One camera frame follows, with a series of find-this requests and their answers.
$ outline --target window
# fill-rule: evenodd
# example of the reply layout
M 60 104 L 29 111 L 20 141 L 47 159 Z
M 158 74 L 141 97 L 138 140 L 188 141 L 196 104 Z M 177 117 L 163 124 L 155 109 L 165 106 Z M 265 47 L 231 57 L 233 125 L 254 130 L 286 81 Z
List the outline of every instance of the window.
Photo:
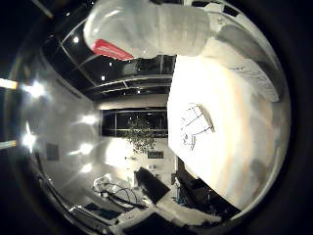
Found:
M 168 135 L 166 108 L 141 108 L 103 111 L 103 136 L 124 137 L 131 121 L 140 118 L 154 131 L 155 138 Z

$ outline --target light fixture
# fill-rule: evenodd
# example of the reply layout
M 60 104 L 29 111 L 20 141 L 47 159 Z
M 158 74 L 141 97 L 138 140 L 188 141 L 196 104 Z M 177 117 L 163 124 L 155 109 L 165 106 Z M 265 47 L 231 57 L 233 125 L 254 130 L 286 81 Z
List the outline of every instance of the light fixture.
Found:
M 72 41 L 73 41 L 74 43 L 78 43 L 78 42 L 79 42 L 79 38 L 78 38 L 77 36 L 75 36 L 75 37 L 72 39 Z
M 94 123 L 97 122 L 97 119 L 95 116 L 93 115 L 89 115 L 89 116 L 84 116 L 82 118 L 82 122 L 86 123 L 86 124 L 90 124 L 90 125 L 93 125 Z
M 25 145 L 29 152 L 32 153 L 33 145 L 36 142 L 36 136 L 31 134 L 28 122 L 26 123 L 26 134 L 22 138 L 22 144 Z
M 22 90 L 27 91 L 33 98 L 38 98 L 45 93 L 43 86 L 35 81 L 32 86 L 24 85 Z
M 18 88 L 18 83 L 16 81 L 13 81 L 13 80 L 0 78 L 0 87 L 15 90 Z
M 80 145 L 79 152 L 83 155 L 89 155 L 92 151 L 92 145 L 91 144 L 82 144 Z
M 88 173 L 92 170 L 92 164 L 85 164 L 82 169 L 80 170 L 80 172 L 83 173 Z

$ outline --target recessed light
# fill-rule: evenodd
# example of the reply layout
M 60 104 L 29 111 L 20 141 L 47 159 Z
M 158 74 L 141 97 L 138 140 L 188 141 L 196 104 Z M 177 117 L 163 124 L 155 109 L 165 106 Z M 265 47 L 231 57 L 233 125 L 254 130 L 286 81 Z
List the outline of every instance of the recessed light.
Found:
M 78 43 L 78 42 L 79 42 L 79 38 L 78 38 L 77 36 L 75 36 L 75 37 L 72 39 L 72 41 L 73 41 L 74 43 Z

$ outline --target red object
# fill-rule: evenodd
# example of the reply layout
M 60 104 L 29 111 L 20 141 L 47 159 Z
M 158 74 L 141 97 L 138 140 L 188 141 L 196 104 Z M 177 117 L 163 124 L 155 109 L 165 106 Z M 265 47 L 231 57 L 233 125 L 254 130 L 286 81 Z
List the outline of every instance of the red object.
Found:
M 115 59 L 119 59 L 121 61 L 132 60 L 134 57 L 127 52 L 121 50 L 120 48 L 110 44 L 109 42 L 98 39 L 94 46 L 94 53 L 97 55 L 103 55 L 107 57 L 112 57 Z

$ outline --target table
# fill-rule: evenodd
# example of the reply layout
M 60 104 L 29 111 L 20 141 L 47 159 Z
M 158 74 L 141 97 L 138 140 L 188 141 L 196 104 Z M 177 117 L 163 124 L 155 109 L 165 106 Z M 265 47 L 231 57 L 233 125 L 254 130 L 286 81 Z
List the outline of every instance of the table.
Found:
M 182 145 L 180 119 L 201 106 L 214 132 Z M 214 60 L 178 56 L 167 102 L 168 144 L 209 187 L 239 210 L 266 194 L 282 165 L 290 134 L 289 100 L 272 103 Z

